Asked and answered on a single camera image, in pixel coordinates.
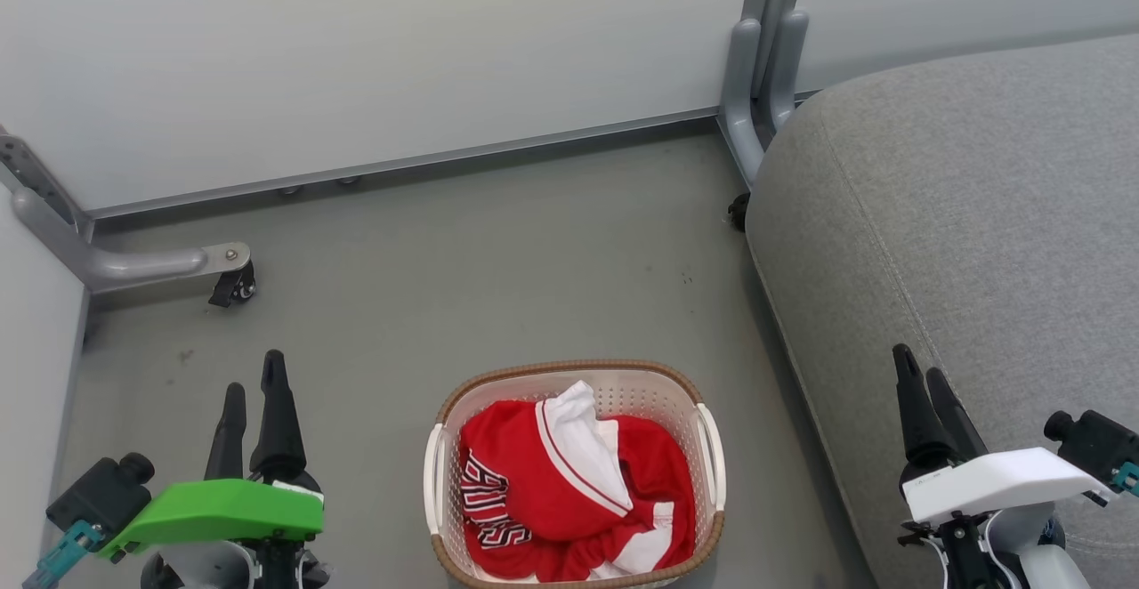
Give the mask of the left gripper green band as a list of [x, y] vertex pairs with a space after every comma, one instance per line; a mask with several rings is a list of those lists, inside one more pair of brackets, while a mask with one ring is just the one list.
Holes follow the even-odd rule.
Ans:
[[[280, 350], [269, 350], [262, 367], [264, 396], [259, 443], [251, 472], [300, 475], [308, 466], [295, 398]], [[282, 539], [308, 542], [325, 527], [322, 500], [311, 493], [244, 480], [243, 439], [246, 392], [229, 383], [214, 431], [205, 480], [167, 485], [103, 547], [110, 561], [132, 542], [134, 555], [161, 545]]]

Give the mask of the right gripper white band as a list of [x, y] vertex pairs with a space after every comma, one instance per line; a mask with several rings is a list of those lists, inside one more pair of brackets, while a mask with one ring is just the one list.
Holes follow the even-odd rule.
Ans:
[[[939, 367], [924, 375], [906, 344], [893, 346], [893, 359], [906, 460], [913, 468], [939, 469], [901, 486], [916, 523], [939, 527], [957, 513], [980, 516], [1085, 492], [1111, 500], [1111, 488], [1046, 448], [989, 455], [947, 375]], [[945, 467], [954, 455], [962, 464]]]

